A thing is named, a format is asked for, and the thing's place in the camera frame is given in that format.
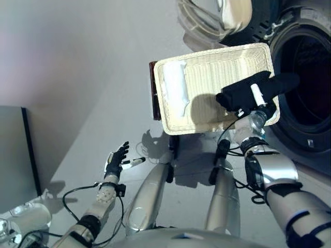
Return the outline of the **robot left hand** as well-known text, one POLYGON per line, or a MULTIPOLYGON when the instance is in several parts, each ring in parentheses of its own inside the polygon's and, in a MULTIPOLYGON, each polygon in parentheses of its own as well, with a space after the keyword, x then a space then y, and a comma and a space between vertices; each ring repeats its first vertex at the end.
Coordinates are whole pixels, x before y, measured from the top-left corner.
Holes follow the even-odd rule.
POLYGON ((129 142, 124 142, 115 152, 110 152, 104 166, 104 178, 111 175, 119 178, 123 170, 131 169, 146 161, 146 157, 127 159, 129 148, 129 142))

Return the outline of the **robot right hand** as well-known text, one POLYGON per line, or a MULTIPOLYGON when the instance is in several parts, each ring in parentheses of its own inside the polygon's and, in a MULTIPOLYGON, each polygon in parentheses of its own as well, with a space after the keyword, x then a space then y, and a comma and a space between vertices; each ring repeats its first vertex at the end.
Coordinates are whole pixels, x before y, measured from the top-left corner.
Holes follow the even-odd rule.
POLYGON ((236 113, 236 116, 241 119, 245 116, 248 116, 249 114, 255 113, 255 112, 261 112, 262 116, 264 117, 265 121, 269 121, 270 119, 273 119, 275 117, 277 106, 274 103, 273 99, 266 102, 263 98, 263 94, 257 84, 252 84, 250 86, 251 92, 253 94, 253 99, 256 104, 256 106, 253 108, 253 110, 250 110, 248 112, 245 112, 243 109, 239 109, 236 113))

